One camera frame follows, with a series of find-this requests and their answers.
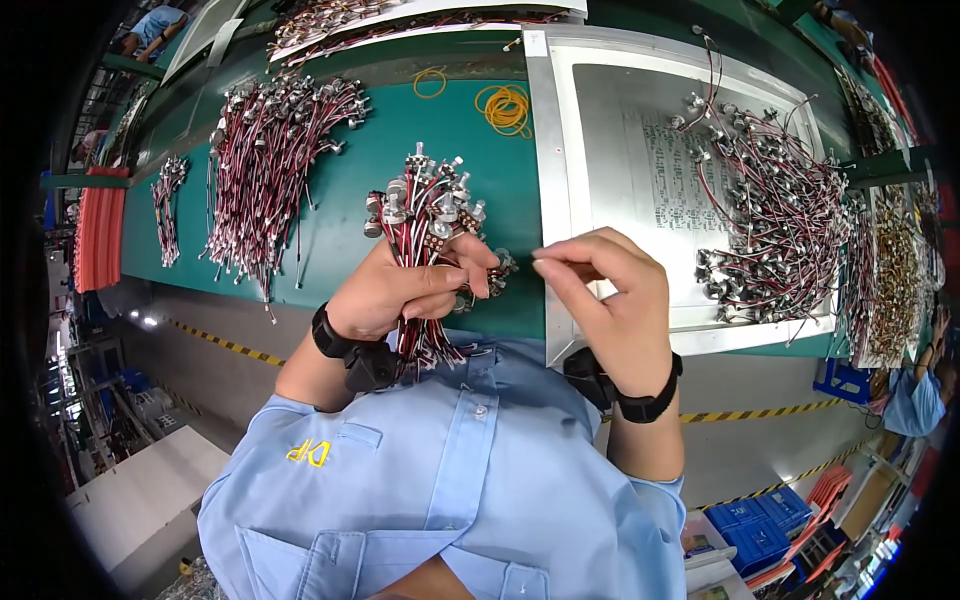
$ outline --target factory floor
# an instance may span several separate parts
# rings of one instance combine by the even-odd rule
[[[161,382],[203,413],[194,426],[232,451],[254,413],[269,397],[279,368],[223,348],[165,322],[208,332],[234,344],[287,358],[306,334],[310,311],[273,305],[270,323],[262,303],[156,285],[154,301],[140,309],[159,325],[120,320],[128,366]],[[814,358],[710,354],[684,360],[681,413],[779,409],[829,399],[810,384]],[[683,500],[693,508],[756,492],[820,466],[875,434],[876,420],[846,402],[826,408],[745,420],[684,424]],[[605,444],[605,432],[597,441]],[[816,475],[794,489],[806,496]]]

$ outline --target workbench surface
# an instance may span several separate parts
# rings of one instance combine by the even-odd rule
[[[589,25],[618,27],[699,44],[689,25],[704,26],[725,55],[760,68],[806,94],[817,93],[811,103],[824,147],[841,159],[858,156],[847,122],[846,101],[833,66],[781,24],[739,0],[677,3],[663,13],[650,14],[615,5],[589,4]],[[271,18],[266,5],[247,16],[244,25]],[[335,139],[348,144],[340,156],[321,155],[309,175],[311,197],[318,209],[301,209],[302,289],[295,289],[296,234],[283,259],[283,273],[275,278],[273,302],[314,308],[327,299],[351,273],[373,243],[363,236],[364,199],[371,189],[382,189],[402,168],[403,159],[417,141],[434,158],[461,156],[471,173],[474,198],[488,204],[484,231],[492,248],[511,251],[520,272],[508,280],[497,299],[477,303],[472,313],[454,316],[449,326],[491,335],[543,338],[543,284],[530,269],[530,250],[540,245],[540,194],[537,161],[532,140],[496,133],[473,107],[478,91],[492,84],[525,86],[525,61],[521,52],[503,53],[513,32],[434,34],[371,44],[309,61],[302,70],[322,79],[344,74],[363,81],[370,89],[373,113],[356,131],[335,129]],[[121,271],[181,287],[259,300],[255,281],[233,285],[233,276],[213,278],[217,266],[198,260],[206,241],[206,141],[219,118],[223,93],[234,85],[270,76],[265,46],[270,36],[235,43],[224,63],[207,69],[198,64],[156,92],[150,99],[134,144],[138,172],[128,190],[124,212]],[[172,58],[168,49],[158,61]],[[432,99],[416,96],[413,77],[422,69],[445,69],[449,79],[444,93]],[[424,82],[423,93],[439,89]],[[166,152],[187,155],[190,171],[177,195],[180,258],[174,267],[160,266],[159,244],[150,183]],[[832,335],[797,340],[783,345],[748,348],[749,353],[793,356],[826,356],[843,353]]]

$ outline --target person in blue shirt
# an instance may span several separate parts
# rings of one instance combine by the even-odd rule
[[[949,313],[942,313],[933,326],[933,340],[917,359],[911,372],[890,372],[889,399],[883,409],[883,427],[909,437],[922,437],[933,431],[947,412],[956,387],[956,369],[943,356],[944,332]],[[937,361],[934,368],[930,364]]]
[[[163,47],[189,23],[189,16],[180,9],[158,6],[143,15],[130,32],[115,40],[110,52],[123,57],[136,57],[140,62],[153,62]]]
[[[496,256],[468,234],[448,246],[462,269],[398,267],[378,243],[330,327],[381,340],[401,316],[448,314],[465,282],[485,298]],[[615,405],[604,457],[599,412],[543,366],[543,341],[450,330],[466,364],[354,398],[307,332],[204,494],[201,545],[231,600],[685,598],[665,271],[610,228],[534,258],[616,389],[667,394],[660,416]],[[601,279],[618,293],[598,300],[585,282]]]

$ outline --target wrist strap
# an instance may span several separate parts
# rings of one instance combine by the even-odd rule
[[[649,423],[666,411],[677,393],[677,378],[684,374],[684,361],[673,352],[673,367],[663,391],[656,397],[624,396],[616,389],[604,372],[590,348],[581,348],[564,360],[564,375],[567,382],[577,389],[601,413],[611,409],[614,401],[626,420],[634,423]]]
[[[663,391],[656,397],[624,396],[616,390],[617,402],[620,403],[620,412],[624,419],[634,423],[652,423],[670,406],[674,394],[677,393],[677,378],[684,374],[684,361],[677,352],[673,352],[673,367],[667,377]]]
[[[372,392],[394,385],[396,353],[381,339],[377,342],[341,337],[326,314],[326,302],[313,316],[313,343],[323,356],[342,358],[347,368],[344,385],[351,392]]]

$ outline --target rubber band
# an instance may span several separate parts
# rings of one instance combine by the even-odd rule
[[[496,90],[480,108],[480,97],[490,90]],[[473,98],[473,106],[482,112],[491,127],[500,135],[517,135],[531,139],[533,132],[527,127],[530,110],[530,97],[519,85],[489,85],[481,89]]]
[[[430,94],[430,95],[421,94],[420,91],[417,89],[417,85],[420,84],[420,79],[422,79],[424,75],[430,75],[430,74],[439,75],[440,78],[444,80],[444,84],[440,86],[440,91],[438,91],[436,94]],[[438,71],[437,69],[424,69],[417,74],[417,77],[414,78],[414,93],[423,99],[436,98],[437,96],[444,93],[445,89],[446,89],[446,75],[444,75],[443,71]]]

